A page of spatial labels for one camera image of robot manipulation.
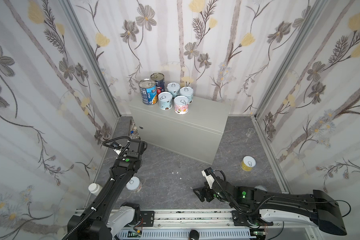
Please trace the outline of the red label can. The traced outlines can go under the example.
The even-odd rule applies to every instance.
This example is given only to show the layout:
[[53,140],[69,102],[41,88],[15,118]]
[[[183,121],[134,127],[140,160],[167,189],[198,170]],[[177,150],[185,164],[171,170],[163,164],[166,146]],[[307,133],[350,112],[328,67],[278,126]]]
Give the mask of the red label can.
[[177,96],[174,98],[174,109],[177,114],[183,115],[188,112],[189,99],[185,96]]

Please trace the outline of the teal label can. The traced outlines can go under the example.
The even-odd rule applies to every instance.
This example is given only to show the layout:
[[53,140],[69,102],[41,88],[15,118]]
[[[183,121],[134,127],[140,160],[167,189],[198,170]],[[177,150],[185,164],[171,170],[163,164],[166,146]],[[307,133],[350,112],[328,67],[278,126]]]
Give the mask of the teal label can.
[[161,110],[170,110],[173,107],[173,95],[169,92],[162,92],[158,95],[158,104]]

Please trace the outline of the green label can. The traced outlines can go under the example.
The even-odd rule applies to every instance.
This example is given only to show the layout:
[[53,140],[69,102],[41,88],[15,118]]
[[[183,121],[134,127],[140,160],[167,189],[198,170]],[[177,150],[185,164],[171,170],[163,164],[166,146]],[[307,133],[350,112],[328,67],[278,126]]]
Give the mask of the green label can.
[[167,91],[171,93],[173,99],[178,96],[181,86],[178,83],[169,83],[167,85]]

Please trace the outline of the blue label tall can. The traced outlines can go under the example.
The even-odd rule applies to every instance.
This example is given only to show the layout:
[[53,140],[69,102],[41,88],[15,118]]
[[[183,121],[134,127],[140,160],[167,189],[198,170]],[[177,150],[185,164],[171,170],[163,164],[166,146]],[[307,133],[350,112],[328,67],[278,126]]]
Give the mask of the blue label tall can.
[[143,79],[139,82],[142,101],[145,105],[155,105],[158,101],[156,82],[151,79]]

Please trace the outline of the dark chopped tomatoes can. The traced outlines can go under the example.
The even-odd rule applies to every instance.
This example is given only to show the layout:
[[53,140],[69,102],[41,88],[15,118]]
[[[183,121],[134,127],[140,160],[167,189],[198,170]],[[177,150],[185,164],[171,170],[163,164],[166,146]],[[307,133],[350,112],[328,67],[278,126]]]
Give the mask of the dark chopped tomatoes can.
[[150,77],[156,83],[157,95],[165,91],[165,76],[162,73],[153,73]]

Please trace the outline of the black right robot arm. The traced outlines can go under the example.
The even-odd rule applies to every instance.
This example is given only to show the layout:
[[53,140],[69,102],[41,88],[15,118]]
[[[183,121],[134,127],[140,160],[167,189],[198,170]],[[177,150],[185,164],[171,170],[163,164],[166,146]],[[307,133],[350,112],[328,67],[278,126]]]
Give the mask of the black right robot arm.
[[195,188],[193,192],[201,202],[218,200],[229,204],[251,223],[271,223],[271,220],[266,220],[265,212],[280,211],[307,217],[309,223],[324,233],[347,235],[339,202],[321,190],[304,195],[278,194],[252,187],[233,186],[218,179],[212,188],[205,182],[203,187]]

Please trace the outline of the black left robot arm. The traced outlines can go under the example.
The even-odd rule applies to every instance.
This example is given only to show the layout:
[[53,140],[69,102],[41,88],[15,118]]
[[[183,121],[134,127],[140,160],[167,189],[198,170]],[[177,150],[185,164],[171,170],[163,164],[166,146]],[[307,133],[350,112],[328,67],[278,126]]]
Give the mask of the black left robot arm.
[[142,155],[148,144],[139,139],[118,137],[102,145],[121,152],[110,167],[110,176],[95,200],[80,216],[74,215],[69,220],[64,240],[112,240],[118,233],[116,227],[107,226],[113,203],[142,166]]

